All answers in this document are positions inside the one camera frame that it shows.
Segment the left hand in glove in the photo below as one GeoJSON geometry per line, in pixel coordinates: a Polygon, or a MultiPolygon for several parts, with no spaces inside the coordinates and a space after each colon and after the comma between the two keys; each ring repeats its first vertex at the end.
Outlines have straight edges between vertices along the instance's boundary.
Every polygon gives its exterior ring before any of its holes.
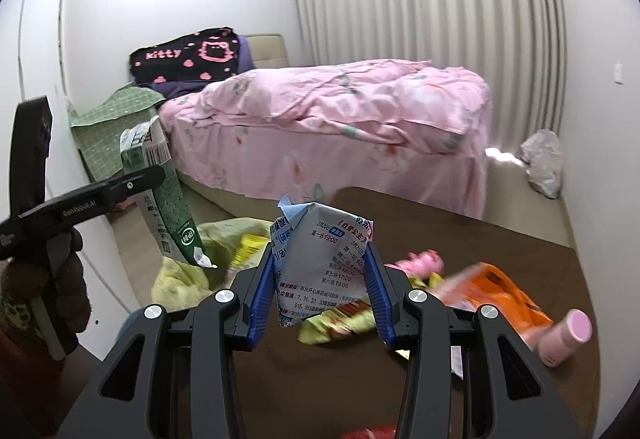
{"type": "Polygon", "coordinates": [[[75,229],[1,267],[1,329],[17,346],[60,361],[78,346],[91,305],[75,229]]]}

